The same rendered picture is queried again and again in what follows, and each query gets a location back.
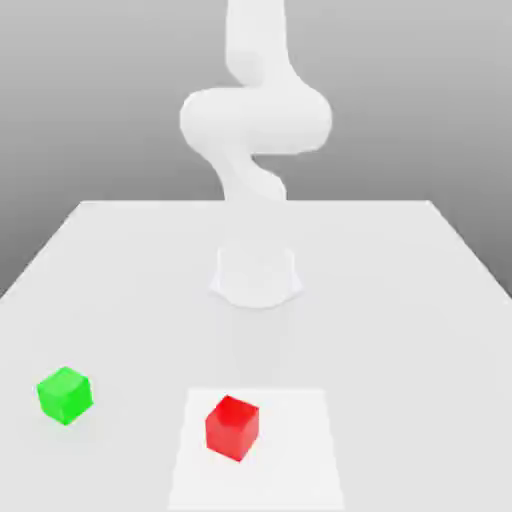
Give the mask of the small green cube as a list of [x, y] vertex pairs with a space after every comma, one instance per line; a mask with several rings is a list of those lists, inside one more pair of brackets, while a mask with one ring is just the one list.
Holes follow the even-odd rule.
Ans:
[[64, 366], [36, 386], [42, 411], [62, 425], [69, 425], [93, 405], [89, 379]]

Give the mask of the small red cube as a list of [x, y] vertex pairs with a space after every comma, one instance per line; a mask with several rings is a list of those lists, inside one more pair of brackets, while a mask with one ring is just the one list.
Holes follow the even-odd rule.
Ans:
[[259, 435], [260, 409], [225, 395], [205, 419], [206, 447], [241, 462]]

